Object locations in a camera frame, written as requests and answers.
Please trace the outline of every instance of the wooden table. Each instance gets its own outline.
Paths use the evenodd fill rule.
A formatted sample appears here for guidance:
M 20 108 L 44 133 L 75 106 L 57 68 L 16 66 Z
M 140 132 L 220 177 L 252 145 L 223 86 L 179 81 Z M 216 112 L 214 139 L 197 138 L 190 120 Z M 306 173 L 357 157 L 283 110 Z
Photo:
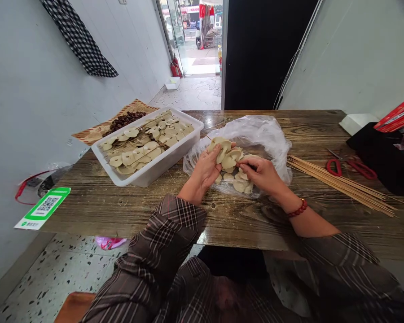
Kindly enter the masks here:
M 206 125 L 225 118 L 248 114 L 275 116 L 286 137 L 292 141 L 290 154 L 319 166 L 332 156 L 326 148 L 352 154 L 345 141 L 349 135 L 338 125 L 345 116 L 339 110 L 280 111 L 187 111 Z M 203 130 L 205 136 L 212 129 Z M 378 181 L 368 181 L 351 170 L 343 175 L 381 192 Z M 72 188 L 71 194 L 43 225 L 42 231 L 88 236 L 132 237 L 144 228 L 157 203 L 168 192 L 177 194 L 188 179 L 179 162 L 148 188 L 117 187 L 109 179 L 92 151 L 88 151 L 66 174 L 59 186 Z M 404 205 L 399 218 L 372 211 L 319 180 L 293 171 L 291 189 L 308 200 L 320 215 L 342 231 L 357 231 L 376 254 L 385 259 L 404 260 Z M 278 206 L 268 198 L 250 200 L 209 190 L 202 207 L 208 211 L 206 229 L 198 243 L 232 247 L 288 250 L 294 233 Z

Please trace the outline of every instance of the terrazzo floor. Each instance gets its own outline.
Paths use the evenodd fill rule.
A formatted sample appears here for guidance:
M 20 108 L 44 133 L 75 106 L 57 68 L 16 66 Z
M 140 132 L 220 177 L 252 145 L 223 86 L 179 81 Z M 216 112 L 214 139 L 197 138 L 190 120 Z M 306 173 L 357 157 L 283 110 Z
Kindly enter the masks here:
M 176 90 L 166 90 L 150 105 L 185 110 L 221 110 L 221 77 L 183 78 Z
M 187 259 L 201 249 L 194 245 Z M 96 293 L 126 250 L 127 242 L 102 250 L 92 236 L 55 235 L 1 306 L 0 323 L 53 322 L 71 292 Z

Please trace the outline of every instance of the wrist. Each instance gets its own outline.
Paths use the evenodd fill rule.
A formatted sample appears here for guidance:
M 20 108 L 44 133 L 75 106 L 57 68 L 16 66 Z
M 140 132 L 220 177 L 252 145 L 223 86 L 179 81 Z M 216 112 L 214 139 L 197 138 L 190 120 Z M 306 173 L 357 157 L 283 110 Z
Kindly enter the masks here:
M 271 196 L 287 214 L 298 210 L 302 206 L 302 200 L 286 185 L 281 190 L 276 190 Z
M 200 181 L 198 181 L 196 178 L 190 177 L 189 180 L 184 184 L 177 197 L 199 206 L 202 203 L 202 198 L 207 190 L 207 188 L 202 187 Z

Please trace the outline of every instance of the hanging cloth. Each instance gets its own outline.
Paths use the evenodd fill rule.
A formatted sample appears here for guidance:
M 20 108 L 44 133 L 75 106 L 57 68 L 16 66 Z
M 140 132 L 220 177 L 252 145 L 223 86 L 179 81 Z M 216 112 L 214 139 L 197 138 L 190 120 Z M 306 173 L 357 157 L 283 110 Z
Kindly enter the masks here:
M 203 19 L 206 15 L 206 6 L 204 4 L 199 5 L 199 19 Z
M 40 0 L 40 2 L 88 74 L 103 77 L 118 76 L 68 0 Z

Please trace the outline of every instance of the red scissors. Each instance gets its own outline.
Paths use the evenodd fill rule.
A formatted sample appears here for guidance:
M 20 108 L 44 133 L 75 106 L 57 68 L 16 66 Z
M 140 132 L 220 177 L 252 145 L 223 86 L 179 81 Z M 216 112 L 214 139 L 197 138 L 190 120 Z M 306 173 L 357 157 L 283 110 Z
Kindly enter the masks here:
M 326 163 L 326 170 L 334 175 L 334 176 L 342 176 L 343 171 L 341 170 L 341 162 L 346 162 L 350 166 L 352 166 L 354 169 L 356 169 L 359 173 L 362 174 L 366 179 L 377 179 L 377 174 L 368 166 L 357 162 L 353 160 L 346 160 L 342 158 L 341 156 L 337 155 L 334 153 L 332 150 L 328 149 L 331 154 L 333 154 L 336 158 L 329 159 L 328 162 Z M 332 170 L 331 165 L 332 163 L 335 164 L 336 172 Z

